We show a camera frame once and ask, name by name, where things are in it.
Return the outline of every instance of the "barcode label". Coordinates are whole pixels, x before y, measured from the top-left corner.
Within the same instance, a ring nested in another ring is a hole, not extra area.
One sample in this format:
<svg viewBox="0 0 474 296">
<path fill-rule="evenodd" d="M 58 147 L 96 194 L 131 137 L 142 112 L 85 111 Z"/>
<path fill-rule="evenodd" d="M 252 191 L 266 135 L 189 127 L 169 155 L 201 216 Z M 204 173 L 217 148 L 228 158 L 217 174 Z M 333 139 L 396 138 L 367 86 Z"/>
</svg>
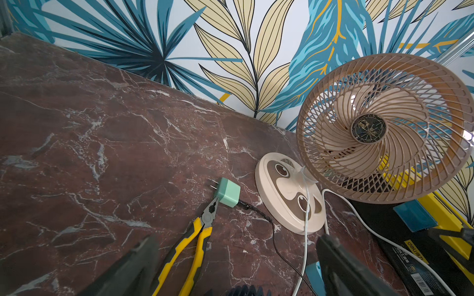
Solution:
<svg viewBox="0 0 474 296">
<path fill-rule="evenodd" d="M 425 280 L 419 275 L 419 273 L 411 274 L 411 277 L 415 280 L 415 283 L 418 285 L 420 290 L 423 292 L 423 295 L 434 295 L 431 289 L 426 284 Z"/>
</svg>

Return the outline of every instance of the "wallpaper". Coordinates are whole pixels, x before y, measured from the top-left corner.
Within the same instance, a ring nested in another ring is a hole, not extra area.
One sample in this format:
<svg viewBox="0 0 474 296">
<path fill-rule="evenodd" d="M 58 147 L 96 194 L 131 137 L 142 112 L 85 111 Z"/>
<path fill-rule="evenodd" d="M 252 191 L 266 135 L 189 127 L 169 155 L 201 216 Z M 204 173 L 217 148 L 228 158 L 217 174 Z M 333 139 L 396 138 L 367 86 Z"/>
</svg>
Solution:
<svg viewBox="0 0 474 296">
<path fill-rule="evenodd" d="M 294 130 L 324 75 L 361 56 L 435 59 L 474 0 L 7 0 L 14 28 Z M 474 49 L 449 68 L 474 93 Z M 474 225 L 474 162 L 439 193 Z"/>
</svg>

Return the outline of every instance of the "pliers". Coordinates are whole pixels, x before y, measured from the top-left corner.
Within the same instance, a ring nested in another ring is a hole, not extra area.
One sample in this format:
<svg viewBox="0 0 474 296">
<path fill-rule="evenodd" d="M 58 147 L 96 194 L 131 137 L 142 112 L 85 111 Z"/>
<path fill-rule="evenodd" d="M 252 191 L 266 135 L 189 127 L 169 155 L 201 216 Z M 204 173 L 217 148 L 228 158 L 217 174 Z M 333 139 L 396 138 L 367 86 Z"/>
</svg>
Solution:
<svg viewBox="0 0 474 296">
<path fill-rule="evenodd" d="M 197 217 L 191 226 L 188 228 L 186 233 L 181 237 L 181 239 L 171 248 L 165 257 L 161 268 L 158 271 L 158 277 L 154 279 L 152 287 L 156 287 L 152 296 L 156 296 L 158 291 L 160 291 L 168 273 L 171 270 L 176 258 L 178 258 L 181 251 L 186 248 L 186 246 L 199 234 L 198 245 L 196 246 L 196 253 L 194 255 L 194 260 L 192 262 L 191 270 L 189 271 L 188 277 L 184 282 L 179 296 L 188 296 L 194 284 L 196 283 L 199 273 L 201 271 L 202 260 L 204 259 L 204 254 L 206 253 L 207 241 L 212 233 L 212 222 L 216 218 L 217 206 L 219 204 L 219 197 L 214 198 L 211 203 L 204 209 L 201 217 Z"/>
</svg>

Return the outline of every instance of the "black cable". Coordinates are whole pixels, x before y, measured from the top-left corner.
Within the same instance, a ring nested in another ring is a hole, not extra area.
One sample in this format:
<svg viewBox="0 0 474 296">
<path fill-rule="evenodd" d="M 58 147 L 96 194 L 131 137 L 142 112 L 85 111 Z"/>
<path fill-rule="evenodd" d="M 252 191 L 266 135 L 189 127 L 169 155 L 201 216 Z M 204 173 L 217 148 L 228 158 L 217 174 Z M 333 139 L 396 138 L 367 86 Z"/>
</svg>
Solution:
<svg viewBox="0 0 474 296">
<path fill-rule="evenodd" d="M 313 290 L 313 287 L 311 287 L 311 285 L 308 283 L 308 281 L 304 278 L 304 276 L 291 264 L 288 262 L 288 260 L 285 259 L 285 257 L 283 257 L 280 252 L 278 252 L 278 249 L 276 248 L 276 243 L 275 243 L 275 224 L 273 223 L 273 220 L 265 215 L 262 211 L 260 211 L 258 208 L 256 208 L 255 206 L 245 202 L 245 201 L 242 201 L 242 200 L 239 200 L 238 201 L 238 205 L 243 207 L 245 210 L 248 210 L 248 209 L 251 209 L 253 211 L 256 211 L 258 214 L 260 214 L 260 216 L 263 217 L 263 219 L 267 220 L 268 222 L 270 222 L 272 224 L 272 231 L 273 231 L 273 235 L 272 235 L 272 239 L 273 239 L 273 247 L 275 248 L 275 251 L 276 253 L 278 254 L 278 256 L 280 256 L 281 259 L 283 259 L 283 261 L 286 262 L 286 264 L 288 264 L 291 268 L 293 268 L 294 271 L 296 271 L 296 273 L 304 280 L 304 282 L 306 283 L 306 285 L 308 285 L 308 288 L 310 288 L 311 292 L 313 292 L 314 295 L 318 296 L 318 294 L 316 294 L 316 292 Z"/>
</svg>

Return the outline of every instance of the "brown marble surface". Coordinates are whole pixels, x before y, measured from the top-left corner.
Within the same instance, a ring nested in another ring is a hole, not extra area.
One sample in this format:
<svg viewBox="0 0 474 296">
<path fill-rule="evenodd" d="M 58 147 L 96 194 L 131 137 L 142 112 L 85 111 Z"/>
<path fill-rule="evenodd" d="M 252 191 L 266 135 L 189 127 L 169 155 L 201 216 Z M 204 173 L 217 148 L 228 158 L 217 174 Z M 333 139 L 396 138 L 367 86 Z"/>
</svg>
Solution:
<svg viewBox="0 0 474 296">
<path fill-rule="evenodd" d="M 257 161 L 301 162 L 290 132 L 20 34 L 0 41 L 0 126 L 0 295 L 74 295 L 148 234 L 162 259 L 212 199 L 208 179 L 231 179 L 268 213 Z M 407 295 L 349 208 L 327 204 L 330 232 Z M 310 236 L 309 262 L 322 233 Z M 297 276 L 271 237 L 255 213 L 220 205 L 192 295 L 242 284 L 290 295 Z M 303 237 L 278 227 L 276 240 L 301 268 Z M 159 295 L 178 294 L 194 249 Z"/>
</svg>

